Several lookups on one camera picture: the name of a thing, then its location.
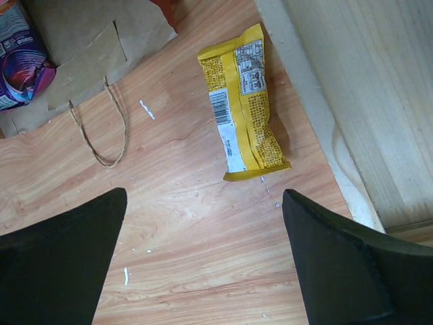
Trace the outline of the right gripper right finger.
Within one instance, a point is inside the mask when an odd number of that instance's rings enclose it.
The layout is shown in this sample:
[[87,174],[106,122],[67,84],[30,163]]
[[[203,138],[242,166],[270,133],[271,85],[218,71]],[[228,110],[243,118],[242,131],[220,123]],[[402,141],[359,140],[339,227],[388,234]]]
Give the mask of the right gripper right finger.
[[295,190],[283,220],[310,324],[431,324],[432,249],[334,213]]

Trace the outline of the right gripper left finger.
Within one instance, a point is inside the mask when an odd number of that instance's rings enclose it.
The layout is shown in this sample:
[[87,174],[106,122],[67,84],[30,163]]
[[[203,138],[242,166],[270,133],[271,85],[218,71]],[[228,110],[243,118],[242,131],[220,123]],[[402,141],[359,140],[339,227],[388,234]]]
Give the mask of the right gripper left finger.
[[2,324],[91,324],[127,209],[114,188],[1,236]]

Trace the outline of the yellow snack packet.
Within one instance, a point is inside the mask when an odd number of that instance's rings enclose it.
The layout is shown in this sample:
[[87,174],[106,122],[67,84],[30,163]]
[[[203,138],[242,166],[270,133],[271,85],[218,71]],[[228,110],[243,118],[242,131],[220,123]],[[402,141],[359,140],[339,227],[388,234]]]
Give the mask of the yellow snack packet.
[[199,52],[210,104],[227,160],[225,181],[291,168],[269,128],[265,38],[260,24]]

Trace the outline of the red brown paper bag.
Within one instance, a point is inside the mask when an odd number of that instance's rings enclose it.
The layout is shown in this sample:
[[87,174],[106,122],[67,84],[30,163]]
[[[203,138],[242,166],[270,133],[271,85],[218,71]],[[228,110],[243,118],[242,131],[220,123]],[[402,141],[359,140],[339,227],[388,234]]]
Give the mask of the red brown paper bag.
[[21,1],[56,75],[28,105],[1,109],[6,138],[92,98],[177,35],[169,1]]

